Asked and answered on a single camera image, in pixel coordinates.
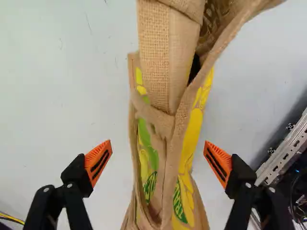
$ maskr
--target jute bag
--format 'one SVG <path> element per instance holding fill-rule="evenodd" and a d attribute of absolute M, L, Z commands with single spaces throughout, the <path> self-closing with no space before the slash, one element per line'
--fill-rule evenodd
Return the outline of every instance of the jute bag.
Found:
<path fill-rule="evenodd" d="M 278 3 L 137 0 L 140 50 L 128 55 L 134 187 L 122 230 L 209 229 L 190 170 L 213 64 L 247 20 Z"/>

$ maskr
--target yellow printed design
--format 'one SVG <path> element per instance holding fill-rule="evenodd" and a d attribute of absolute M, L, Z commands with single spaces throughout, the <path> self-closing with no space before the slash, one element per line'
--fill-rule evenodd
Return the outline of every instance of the yellow printed design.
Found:
<path fill-rule="evenodd" d="M 190 112 L 188 127 L 183 139 L 178 181 L 173 195 L 174 209 L 172 226 L 175 230 L 189 230 L 195 226 L 193 200 L 194 189 L 189 171 L 192 167 L 194 151 L 201 132 L 203 110 L 208 99 L 212 80 L 213 68 L 208 73 L 204 84 L 196 93 L 192 111 Z"/>
<path fill-rule="evenodd" d="M 143 86 L 142 72 L 137 67 L 135 70 L 136 90 L 142 96 L 146 103 L 149 103 L 147 91 Z M 141 179 L 144 190 L 144 195 L 147 204 L 154 194 L 155 184 L 157 180 L 157 170 L 159 158 L 157 150 L 152 147 L 150 134 L 146 127 L 146 121 L 143 118 L 138 119 L 138 152 L 141 168 Z"/>

